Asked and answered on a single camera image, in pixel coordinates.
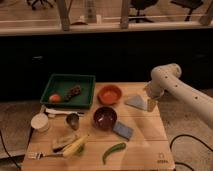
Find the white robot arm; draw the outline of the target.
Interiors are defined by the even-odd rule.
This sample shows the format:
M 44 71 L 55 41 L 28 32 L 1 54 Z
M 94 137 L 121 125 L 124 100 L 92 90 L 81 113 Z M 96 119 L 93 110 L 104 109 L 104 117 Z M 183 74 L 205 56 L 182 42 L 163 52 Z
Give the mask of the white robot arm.
M 175 98 L 193 108 L 200 119 L 213 129 L 213 98 L 180 80 L 178 64 L 161 65 L 151 70 L 151 81 L 145 87 L 151 99 L 158 99 L 167 90 Z

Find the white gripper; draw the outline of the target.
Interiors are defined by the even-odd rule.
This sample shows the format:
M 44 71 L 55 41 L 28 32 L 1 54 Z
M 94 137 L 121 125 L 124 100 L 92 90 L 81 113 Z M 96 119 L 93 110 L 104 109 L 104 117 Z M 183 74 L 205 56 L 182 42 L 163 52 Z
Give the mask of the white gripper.
M 164 89 L 161 88 L 157 83 L 154 81 L 150 81 L 145 86 L 144 90 L 149 98 L 147 100 L 147 111 L 152 112 L 157 104 L 155 99 L 159 99 L 164 94 Z

